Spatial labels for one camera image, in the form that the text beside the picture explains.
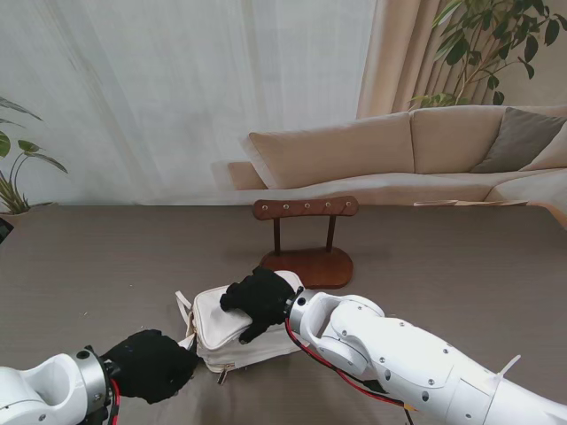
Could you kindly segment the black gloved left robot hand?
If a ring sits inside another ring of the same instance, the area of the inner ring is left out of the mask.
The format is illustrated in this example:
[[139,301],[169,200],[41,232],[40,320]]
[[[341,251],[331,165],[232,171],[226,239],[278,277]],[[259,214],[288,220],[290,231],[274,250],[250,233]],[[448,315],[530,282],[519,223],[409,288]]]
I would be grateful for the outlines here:
[[171,398],[191,379],[198,365],[196,349],[186,349],[157,329],[129,336],[102,355],[112,365],[120,394],[149,404]]

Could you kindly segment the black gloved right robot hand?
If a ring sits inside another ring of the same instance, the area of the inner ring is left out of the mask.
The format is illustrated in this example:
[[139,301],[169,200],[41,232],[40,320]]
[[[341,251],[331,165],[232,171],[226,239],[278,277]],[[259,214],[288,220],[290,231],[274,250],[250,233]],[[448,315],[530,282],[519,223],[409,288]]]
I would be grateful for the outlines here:
[[274,271],[256,267],[241,282],[232,283],[221,296],[224,312],[241,311],[252,324],[239,336],[240,344],[249,344],[271,326],[282,324],[296,290]]

